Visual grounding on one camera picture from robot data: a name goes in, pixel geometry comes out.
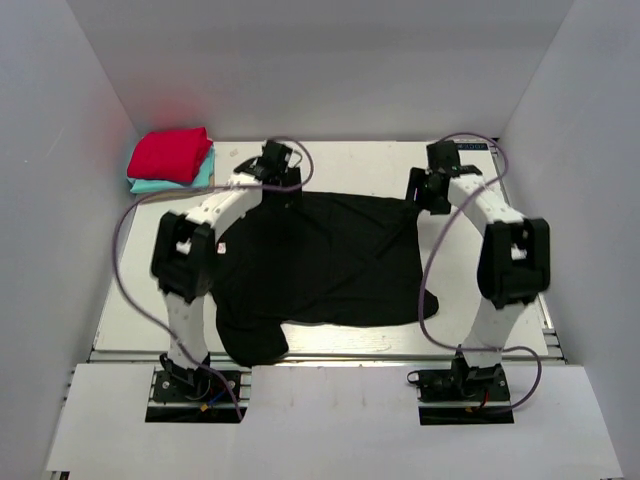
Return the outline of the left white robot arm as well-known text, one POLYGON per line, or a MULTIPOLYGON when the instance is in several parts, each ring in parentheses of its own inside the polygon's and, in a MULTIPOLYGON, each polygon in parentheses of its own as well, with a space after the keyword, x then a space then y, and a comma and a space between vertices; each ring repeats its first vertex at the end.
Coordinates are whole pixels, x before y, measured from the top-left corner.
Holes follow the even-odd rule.
POLYGON ((204 301, 214 281, 217 244, 237 221, 256 208, 263 193, 298 192, 304 182, 295 151, 268 140, 261 154, 236 166, 227 182, 197 206, 161 217, 151 261, 151 274, 165 301, 170 347, 163 368, 178 372, 177 387, 199 399, 211 387, 209 350, 204 336, 204 301))

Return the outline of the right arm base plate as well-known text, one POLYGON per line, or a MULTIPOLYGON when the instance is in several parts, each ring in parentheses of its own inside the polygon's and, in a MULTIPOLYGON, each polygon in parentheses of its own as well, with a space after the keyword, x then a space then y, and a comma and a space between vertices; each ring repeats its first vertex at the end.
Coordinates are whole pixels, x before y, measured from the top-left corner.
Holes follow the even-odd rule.
POLYGON ((417 388, 422 426, 514 422, 510 390, 501 364, 471 367, 464 356, 458 354, 447 369, 414 370, 406 379, 417 388))

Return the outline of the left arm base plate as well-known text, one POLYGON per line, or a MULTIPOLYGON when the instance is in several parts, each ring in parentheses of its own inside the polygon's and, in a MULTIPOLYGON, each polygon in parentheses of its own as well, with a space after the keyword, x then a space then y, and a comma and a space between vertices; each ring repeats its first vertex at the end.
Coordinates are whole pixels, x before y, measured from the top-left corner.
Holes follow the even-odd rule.
POLYGON ((224 382, 205 372, 194 386, 154 369, 145 422, 150 424, 239 424, 236 407, 224 382))

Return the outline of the black t-shirt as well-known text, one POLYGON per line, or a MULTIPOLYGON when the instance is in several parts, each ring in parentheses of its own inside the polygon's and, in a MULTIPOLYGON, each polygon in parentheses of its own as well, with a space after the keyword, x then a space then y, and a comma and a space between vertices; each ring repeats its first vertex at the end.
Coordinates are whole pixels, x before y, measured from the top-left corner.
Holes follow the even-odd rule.
POLYGON ((422 280, 413 203, 308 192, 274 195, 221 237, 211 295, 226 353, 246 367, 289 345, 281 325, 388 327, 431 318, 439 301, 422 280))

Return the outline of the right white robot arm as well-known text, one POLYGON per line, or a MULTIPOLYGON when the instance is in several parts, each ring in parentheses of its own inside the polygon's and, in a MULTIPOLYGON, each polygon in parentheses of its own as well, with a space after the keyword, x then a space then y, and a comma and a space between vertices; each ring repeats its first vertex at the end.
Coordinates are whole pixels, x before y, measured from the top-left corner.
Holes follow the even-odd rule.
POLYGON ((526 217, 491 189, 504 173, 487 180, 478 167, 462 164, 459 145, 451 137, 429 144, 426 152, 427 166, 410 171, 406 199, 448 220, 427 257, 421 286, 426 286, 436 255, 458 217, 464 216, 482 235, 476 271, 481 302, 465 340, 452 346, 435 339, 426 329, 424 314, 418 314, 429 342, 465 360, 451 374, 451 384, 459 396, 472 399, 488 385, 483 368, 501 362, 522 312, 549 288, 550 226, 542 218, 526 217))

